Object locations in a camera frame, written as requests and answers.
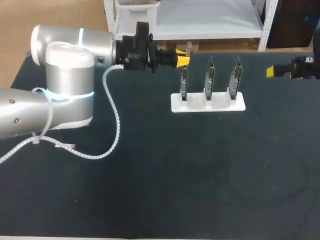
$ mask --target plastic storage bin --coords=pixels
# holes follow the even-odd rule
[[[157,8],[160,1],[144,1],[144,3],[149,2],[149,4],[139,4],[139,2],[141,3],[139,0],[135,2],[133,0],[115,0],[115,7],[120,15],[121,22],[124,24],[124,30],[128,34],[135,34],[137,22],[148,22],[149,32],[153,33],[156,30]]]

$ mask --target black mount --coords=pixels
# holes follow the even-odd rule
[[[137,22],[135,35],[123,36],[115,47],[115,64],[123,64],[125,70],[145,71],[149,67],[155,73],[159,64],[177,67],[176,51],[158,49],[147,22]]]
[[[310,57],[297,56],[286,65],[273,65],[274,77],[281,77],[285,73],[291,72],[292,79],[309,79],[315,76],[320,79],[320,28],[316,29],[313,36],[313,59]]]

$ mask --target white shelf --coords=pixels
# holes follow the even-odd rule
[[[155,40],[261,38],[262,24],[250,0],[162,0],[157,10]],[[115,38],[124,31],[117,16]]]

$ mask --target dark mat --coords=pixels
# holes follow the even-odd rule
[[[237,54],[213,54],[225,91]],[[299,54],[241,53],[244,112],[172,113],[180,70],[114,71],[108,86],[121,134],[106,159],[52,144],[24,147],[0,165],[0,235],[309,240],[320,238],[320,81],[266,79]],[[201,92],[210,54],[195,54],[189,92]],[[95,78],[89,127],[47,135],[104,153],[115,118]],[[12,87],[45,87],[29,57]],[[0,141],[1,155],[26,136]]]

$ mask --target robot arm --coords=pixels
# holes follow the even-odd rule
[[[297,56],[288,64],[275,64],[266,70],[268,78],[282,77],[291,73],[291,79],[309,79],[315,76],[320,79],[320,28],[313,36],[313,57]]]
[[[138,22],[135,36],[114,40],[111,32],[38,25],[31,35],[33,61],[45,66],[46,94],[18,89],[0,90],[0,138],[41,132],[50,107],[49,130],[86,126],[93,118],[94,68],[122,65],[125,70],[155,73],[158,65],[189,64],[181,51],[157,48],[149,24]]]

